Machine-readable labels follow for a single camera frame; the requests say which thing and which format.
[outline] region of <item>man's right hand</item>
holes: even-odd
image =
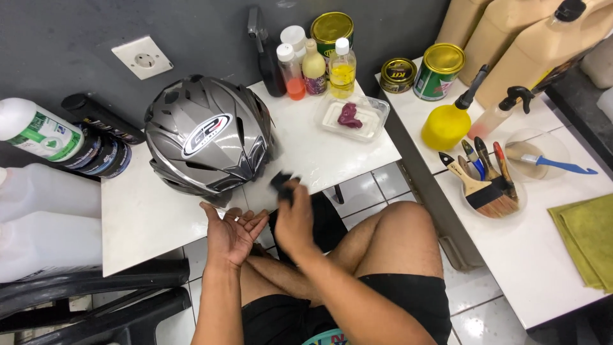
[[[285,186],[294,190],[294,205],[290,206],[287,200],[278,200],[275,236],[281,248],[293,259],[305,251],[319,251],[319,248],[313,242],[313,209],[307,187],[297,179],[287,181]]]

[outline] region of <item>blue handle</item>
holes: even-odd
[[[589,169],[589,168],[588,168],[588,170],[584,170],[583,168],[581,168],[577,164],[561,163],[559,161],[552,161],[552,160],[548,160],[546,158],[543,158],[543,156],[539,156],[539,158],[536,160],[536,165],[551,165],[551,166],[554,166],[556,168],[564,169],[564,170],[571,171],[573,173],[575,172],[575,173],[578,173],[578,174],[588,174],[588,175],[598,174],[598,171],[594,171],[594,170]]]
[[[476,160],[473,162],[474,168],[477,169],[477,171],[479,171],[479,175],[481,177],[481,180],[484,181],[485,180],[485,168],[483,168],[483,164],[481,163],[480,160]]]

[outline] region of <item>orange liquid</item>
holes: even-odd
[[[305,96],[305,81],[302,78],[293,78],[285,85],[289,97],[294,101],[299,101]]]

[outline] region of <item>gray wall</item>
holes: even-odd
[[[0,0],[0,99],[31,99],[71,119],[61,100],[92,91],[142,128],[147,105],[184,76],[245,85],[261,80],[255,42],[246,33],[248,8],[255,4],[276,38],[289,25],[308,32],[324,12],[349,14],[357,79],[375,95],[373,75],[387,59],[419,57],[434,43],[449,0]],[[175,67],[139,80],[111,48],[147,34]],[[0,142],[0,166],[33,159],[27,156]]]

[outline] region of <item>plastic bottle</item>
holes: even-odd
[[[596,87],[613,87],[613,35],[583,58],[581,70],[589,76]]]
[[[464,48],[490,2],[492,0],[451,0],[435,43],[452,43]]]
[[[353,92],[356,84],[356,54],[349,48],[349,40],[341,37],[337,39],[335,50],[330,54],[328,69],[332,94],[337,98],[346,98],[348,95],[335,90]]]
[[[32,101],[0,101],[0,140],[50,161],[65,161],[83,145],[83,132]]]
[[[0,283],[101,265],[100,219],[35,212],[0,224]]]
[[[453,149],[470,130],[468,107],[473,102],[474,93],[487,74],[488,66],[483,65],[474,78],[470,88],[455,101],[435,108],[422,128],[422,139],[429,147],[444,151]]]
[[[305,96],[305,81],[294,48],[291,44],[283,43],[277,47],[276,55],[289,97],[294,101],[301,100]]]
[[[305,47],[306,41],[307,35],[305,34],[305,30],[301,26],[288,26],[281,32],[281,43],[287,43],[292,45],[292,47],[294,48],[294,53],[296,54],[296,58],[300,63],[300,68],[302,68],[302,61],[307,54],[307,48]]]
[[[596,105],[613,122],[613,88],[606,90],[596,102]]]
[[[537,95],[612,26],[613,0],[565,0],[550,18],[518,35],[483,81],[477,100],[488,108],[506,96],[508,85],[527,87]]]
[[[140,144],[147,139],[145,133],[83,93],[64,98],[61,106],[89,126],[127,144]]]
[[[100,183],[49,166],[0,168],[0,223],[36,211],[101,218]]]
[[[305,77],[306,92],[309,95],[323,95],[328,89],[326,81],[326,61],[317,51],[314,39],[306,40],[306,56],[302,61],[302,74]]]
[[[551,16],[561,2],[494,0],[490,3],[464,48],[466,64],[458,75],[460,80],[468,85],[483,64],[493,69],[522,30]]]
[[[517,104],[518,98],[524,101],[524,113],[530,112],[530,100],[535,97],[530,90],[525,87],[509,87],[506,93],[509,95],[507,98],[489,107],[470,127],[467,135],[471,140],[476,136],[481,139],[487,138],[496,127],[513,114],[513,107]]]
[[[258,6],[252,7],[249,10],[247,33],[250,38],[256,40],[257,68],[264,80],[266,90],[273,97],[285,95],[285,83],[283,82],[283,75],[276,59],[276,44],[268,36],[268,31],[264,28],[264,16]]]

